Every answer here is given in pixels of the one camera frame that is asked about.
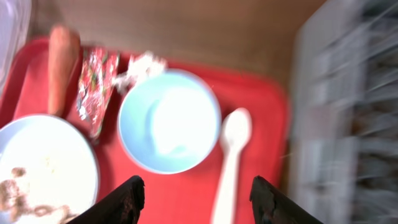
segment spoon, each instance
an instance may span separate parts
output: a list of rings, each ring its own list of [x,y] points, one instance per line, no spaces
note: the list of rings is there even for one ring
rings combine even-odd
[[[250,140],[251,129],[251,117],[245,108],[236,109],[224,120],[220,141],[224,163],[213,207],[212,224],[233,223],[239,158],[243,147]]]

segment spoon handle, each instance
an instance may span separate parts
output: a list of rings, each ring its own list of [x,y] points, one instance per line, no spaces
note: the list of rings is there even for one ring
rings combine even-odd
[[[230,151],[224,158],[211,224],[232,224],[234,220],[239,153]]]

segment tray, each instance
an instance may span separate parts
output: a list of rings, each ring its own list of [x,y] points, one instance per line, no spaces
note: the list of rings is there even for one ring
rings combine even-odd
[[[47,112],[48,44],[47,38],[33,40],[15,56],[0,99],[0,128],[13,119]],[[127,70],[129,56],[121,53],[119,72]],[[274,185],[279,181],[289,116],[282,91],[272,82],[248,73],[173,61],[169,61],[169,67],[187,70],[204,79],[220,103],[223,118],[238,107],[250,111],[252,139],[241,155],[235,223],[254,223],[249,201],[253,178],[261,175]],[[63,118],[87,136],[88,127],[80,121],[75,106],[80,70],[81,56],[73,71]],[[98,200],[130,176],[139,175],[146,186],[140,224],[209,223],[223,160],[219,144],[201,164],[181,174],[147,172],[136,166],[122,149],[116,131],[122,100],[123,97],[114,92],[99,144],[94,146],[101,173]]]

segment plastic container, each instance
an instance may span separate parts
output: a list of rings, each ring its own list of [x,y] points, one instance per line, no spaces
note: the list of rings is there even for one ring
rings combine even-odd
[[[0,0],[0,96],[12,58],[26,41],[30,0]]]

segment white crumpled tissue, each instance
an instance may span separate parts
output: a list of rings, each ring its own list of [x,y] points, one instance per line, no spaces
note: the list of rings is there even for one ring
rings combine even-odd
[[[149,78],[156,77],[162,74],[166,68],[166,60],[154,56],[152,52],[145,52],[136,58],[131,56],[127,71],[114,77],[112,86],[115,86],[118,93],[123,95],[128,86],[134,87]]]

